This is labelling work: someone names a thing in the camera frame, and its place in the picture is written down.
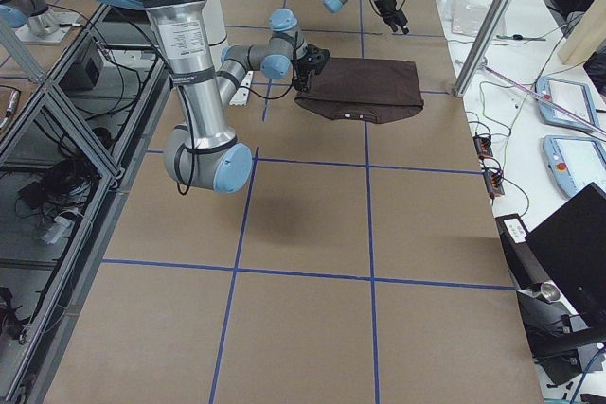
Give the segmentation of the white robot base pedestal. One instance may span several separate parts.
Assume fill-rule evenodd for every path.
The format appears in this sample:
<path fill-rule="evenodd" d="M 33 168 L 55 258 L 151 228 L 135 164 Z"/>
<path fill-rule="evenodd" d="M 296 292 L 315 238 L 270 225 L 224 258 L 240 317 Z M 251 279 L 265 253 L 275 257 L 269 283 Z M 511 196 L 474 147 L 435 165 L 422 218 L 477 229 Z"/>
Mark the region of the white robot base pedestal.
<path fill-rule="evenodd" d="M 209 67 L 221 69 L 221 54 L 228 47 L 222 4 L 221 0 L 204 1 L 185 4 L 186 17 L 169 28 L 172 38 L 166 53 L 184 61 L 179 74 L 204 72 Z"/>

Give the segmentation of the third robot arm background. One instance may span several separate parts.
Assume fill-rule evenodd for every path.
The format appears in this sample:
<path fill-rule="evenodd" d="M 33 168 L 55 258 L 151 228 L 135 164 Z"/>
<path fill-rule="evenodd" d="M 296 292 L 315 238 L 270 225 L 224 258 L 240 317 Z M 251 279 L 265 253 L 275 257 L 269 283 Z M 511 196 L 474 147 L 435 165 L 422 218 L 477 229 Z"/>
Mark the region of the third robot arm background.
<path fill-rule="evenodd" d="M 1 0 L 1 18 L 26 44 L 60 44 L 80 25 L 77 12 L 57 12 L 45 0 Z"/>

